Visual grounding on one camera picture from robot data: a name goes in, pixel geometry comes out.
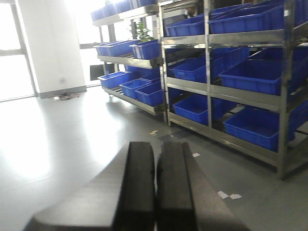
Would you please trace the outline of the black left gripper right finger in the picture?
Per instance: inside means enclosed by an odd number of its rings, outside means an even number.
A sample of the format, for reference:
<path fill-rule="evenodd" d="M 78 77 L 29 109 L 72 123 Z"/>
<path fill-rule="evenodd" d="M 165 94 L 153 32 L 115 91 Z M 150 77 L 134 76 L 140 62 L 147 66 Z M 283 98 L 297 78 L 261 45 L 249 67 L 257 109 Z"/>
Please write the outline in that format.
<path fill-rule="evenodd" d="M 156 169 L 159 231 L 247 231 L 198 166 L 186 142 L 164 142 Z"/>

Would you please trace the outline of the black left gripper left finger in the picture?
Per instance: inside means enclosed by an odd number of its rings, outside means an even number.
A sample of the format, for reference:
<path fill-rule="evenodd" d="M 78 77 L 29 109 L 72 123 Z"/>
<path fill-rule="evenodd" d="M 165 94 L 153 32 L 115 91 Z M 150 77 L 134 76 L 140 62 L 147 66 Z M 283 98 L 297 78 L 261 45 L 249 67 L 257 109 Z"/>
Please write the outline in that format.
<path fill-rule="evenodd" d="M 125 144 L 81 189 L 35 213 L 25 231 L 153 231 L 154 153 L 150 143 Z"/>

